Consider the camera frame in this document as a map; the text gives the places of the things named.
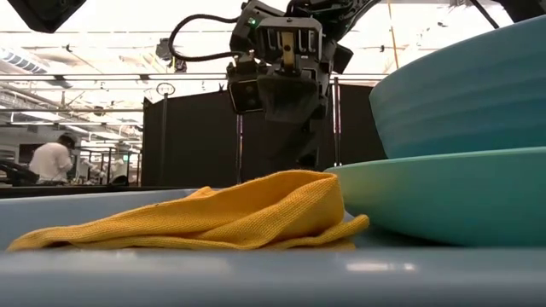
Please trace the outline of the blue bowl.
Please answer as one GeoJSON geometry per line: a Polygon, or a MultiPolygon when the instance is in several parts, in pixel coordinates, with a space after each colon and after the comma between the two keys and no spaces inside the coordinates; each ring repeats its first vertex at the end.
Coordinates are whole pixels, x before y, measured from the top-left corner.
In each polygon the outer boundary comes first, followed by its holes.
{"type": "Polygon", "coordinates": [[[390,159],[546,146],[546,15],[412,61],[369,101],[390,159]]]}

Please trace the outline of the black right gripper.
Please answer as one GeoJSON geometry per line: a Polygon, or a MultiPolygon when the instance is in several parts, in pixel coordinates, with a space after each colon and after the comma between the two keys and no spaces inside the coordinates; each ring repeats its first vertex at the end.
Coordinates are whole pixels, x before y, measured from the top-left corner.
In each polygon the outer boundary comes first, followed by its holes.
{"type": "Polygon", "coordinates": [[[284,12],[243,4],[232,32],[235,66],[256,67],[264,106],[264,153],[274,170],[317,167],[324,120],[318,85],[342,73],[353,52],[339,44],[351,0],[290,0],[284,12]]]}

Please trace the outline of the black background chair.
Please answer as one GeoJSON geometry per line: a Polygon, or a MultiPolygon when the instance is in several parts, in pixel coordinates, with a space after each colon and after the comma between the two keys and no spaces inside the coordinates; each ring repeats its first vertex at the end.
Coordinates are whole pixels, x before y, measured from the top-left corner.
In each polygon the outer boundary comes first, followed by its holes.
{"type": "Polygon", "coordinates": [[[0,177],[0,183],[7,183],[13,187],[33,186],[39,179],[39,176],[34,172],[5,159],[0,159],[0,171],[6,174],[5,178],[0,177]]]}

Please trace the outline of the black partition screen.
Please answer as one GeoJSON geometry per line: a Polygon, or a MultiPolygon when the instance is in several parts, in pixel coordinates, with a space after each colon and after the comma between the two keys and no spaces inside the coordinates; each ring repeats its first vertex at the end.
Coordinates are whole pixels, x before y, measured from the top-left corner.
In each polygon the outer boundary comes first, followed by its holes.
{"type": "MultiPolygon", "coordinates": [[[[369,86],[342,84],[340,145],[334,144],[334,121],[322,122],[317,167],[324,171],[339,159],[351,164],[385,159],[370,108],[369,86]]],[[[162,101],[145,103],[141,183],[145,187],[223,188],[277,171],[264,153],[262,113],[238,119],[228,92],[168,99],[164,185],[159,185],[162,101]]]]}

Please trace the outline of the person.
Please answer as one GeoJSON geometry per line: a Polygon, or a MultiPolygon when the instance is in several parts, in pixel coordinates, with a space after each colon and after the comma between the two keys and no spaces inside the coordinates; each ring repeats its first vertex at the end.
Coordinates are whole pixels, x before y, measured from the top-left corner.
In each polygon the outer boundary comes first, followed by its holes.
{"type": "Polygon", "coordinates": [[[71,151],[75,145],[74,135],[64,133],[55,142],[47,142],[34,151],[29,170],[38,176],[38,184],[67,182],[67,173],[73,168],[71,151]]]}

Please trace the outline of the yellow cloth napkin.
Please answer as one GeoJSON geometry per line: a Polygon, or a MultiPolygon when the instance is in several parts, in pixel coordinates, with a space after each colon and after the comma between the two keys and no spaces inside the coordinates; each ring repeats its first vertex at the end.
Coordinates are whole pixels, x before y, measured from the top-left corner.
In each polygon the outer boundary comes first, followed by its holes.
{"type": "Polygon", "coordinates": [[[369,226],[369,217],[346,220],[345,213],[336,175],[282,171],[230,188],[204,187],[183,199],[89,223],[37,229],[8,249],[349,250],[351,237],[369,226]]]}

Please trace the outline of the teal round plate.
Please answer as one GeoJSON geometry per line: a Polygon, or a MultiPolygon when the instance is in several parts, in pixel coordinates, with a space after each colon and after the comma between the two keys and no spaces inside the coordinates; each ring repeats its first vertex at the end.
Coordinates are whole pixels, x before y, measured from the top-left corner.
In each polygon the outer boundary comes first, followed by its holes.
{"type": "Polygon", "coordinates": [[[546,147],[385,159],[331,169],[346,210],[458,246],[546,246],[546,147]]]}

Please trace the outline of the background workstation rig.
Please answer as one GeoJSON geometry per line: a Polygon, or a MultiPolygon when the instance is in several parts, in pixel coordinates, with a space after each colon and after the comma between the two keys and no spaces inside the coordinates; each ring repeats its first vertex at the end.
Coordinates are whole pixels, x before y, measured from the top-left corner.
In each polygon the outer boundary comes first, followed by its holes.
{"type": "Polygon", "coordinates": [[[136,148],[80,147],[77,179],[84,185],[138,185],[142,169],[142,153],[136,148]]]}

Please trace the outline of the blue plastic tray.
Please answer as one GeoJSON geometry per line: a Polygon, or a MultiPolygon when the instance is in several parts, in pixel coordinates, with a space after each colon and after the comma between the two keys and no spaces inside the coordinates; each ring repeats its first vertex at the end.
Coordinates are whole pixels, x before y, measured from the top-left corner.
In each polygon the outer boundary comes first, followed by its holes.
{"type": "Polygon", "coordinates": [[[369,230],[353,252],[9,253],[183,191],[0,200],[0,307],[546,307],[545,248],[454,248],[369,230]]]}

